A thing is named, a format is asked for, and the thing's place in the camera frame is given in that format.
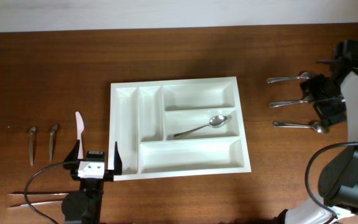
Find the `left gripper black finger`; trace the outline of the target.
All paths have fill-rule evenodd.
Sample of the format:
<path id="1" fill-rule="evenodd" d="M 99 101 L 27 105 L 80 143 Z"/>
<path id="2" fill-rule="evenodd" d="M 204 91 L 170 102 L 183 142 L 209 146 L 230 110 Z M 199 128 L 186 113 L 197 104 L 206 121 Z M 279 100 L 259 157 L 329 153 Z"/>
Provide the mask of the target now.
<path id="1" fill-rule="evenodd" d="M 117 141 L 114 143 L 114 175 L 122 175 L 122 160 L 119 154 Z"/>
<path id="2" fill-rule="evenodd" d="M 80 140 L 78 139 L 73 147 L 73 149 L 70 151 L 70 153 L 66 156 L 64 162 L 73 162 L 78 159 L 78 152 L 80 148 Z"/>

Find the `steel fork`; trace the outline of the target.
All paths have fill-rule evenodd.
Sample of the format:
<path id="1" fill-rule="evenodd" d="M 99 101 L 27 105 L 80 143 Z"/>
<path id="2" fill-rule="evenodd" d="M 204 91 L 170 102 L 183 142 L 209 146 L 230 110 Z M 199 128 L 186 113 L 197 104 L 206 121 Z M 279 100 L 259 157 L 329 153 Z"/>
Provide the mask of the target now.
<path id="1" fill-rule="evenodd" d="M 312 72 L 303 72 L 298 76 L 294 77 L 273 77 L 268 78 L 267 83 L 276 83 L 276 82 L 284 82 L 284 81 L 290 81 L 290 80 L 299 80 L 299 79 L 310 79 L 316 76 L 315 73 Z"/>
<path id="2" fill-rule="evenodd" d="M 276 102 L 271 102 L 269 103 L 269 107 L 271 108 L 276 108 L 276 107 L 280 107 L 280 106 L 287 106 L 287 105 L 294 105 L 294 104 L 298 104 L 298 103 L 309 103 L 310 101 L 313 100 L 312 96 L 306 96 L 304 99 L 302 100 L 290 100 L 290 101 L 276 101 Z"/>

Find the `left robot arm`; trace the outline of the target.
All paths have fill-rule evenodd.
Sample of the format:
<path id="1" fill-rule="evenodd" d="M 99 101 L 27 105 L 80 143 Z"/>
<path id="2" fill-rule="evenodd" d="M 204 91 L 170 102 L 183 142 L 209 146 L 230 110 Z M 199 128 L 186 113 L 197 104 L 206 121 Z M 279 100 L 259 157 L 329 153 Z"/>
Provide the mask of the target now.
<path id="1" fill-rule="evenodd" d="M 62 202 L 65 223 L 99 223 L 104 194 L 104 183 L 122 175 L 122 160 L 117 144 L 114 145 L 114 169 L 105 169 L 106 153 L 89 151 L 84 159 L 78 158 L 80 140 L 64 160 L 63 168 L 70 171 L 80 189 L 70 192 Z"/>

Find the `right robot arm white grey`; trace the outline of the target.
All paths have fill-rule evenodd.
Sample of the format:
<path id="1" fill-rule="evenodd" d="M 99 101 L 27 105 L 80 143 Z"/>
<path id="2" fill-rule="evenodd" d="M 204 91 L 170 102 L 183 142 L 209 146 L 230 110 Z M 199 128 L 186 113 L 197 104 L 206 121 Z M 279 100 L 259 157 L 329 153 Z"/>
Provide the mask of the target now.
<path id="1" fill-rule="evenodd" d="M 302 73 L 300 84 L 304 103 L 313 104 L 320 121 L 310 125 L 326 134 L 335 124 L 346 122 L 348 140 L 326 146 L 308 161 L 305 187 L 308 200 L 299 207 L 283 210 L 275 223 L 338 223 L 340 219 L 358 215 L 358 41 L 343 40 L 333 52 L 329 65 L 331 77 Z M 318 195 L 310 188 L 310 170 L 322 153 L 342 148 L 342 151 L 322 169 L 318 180 Z"/>

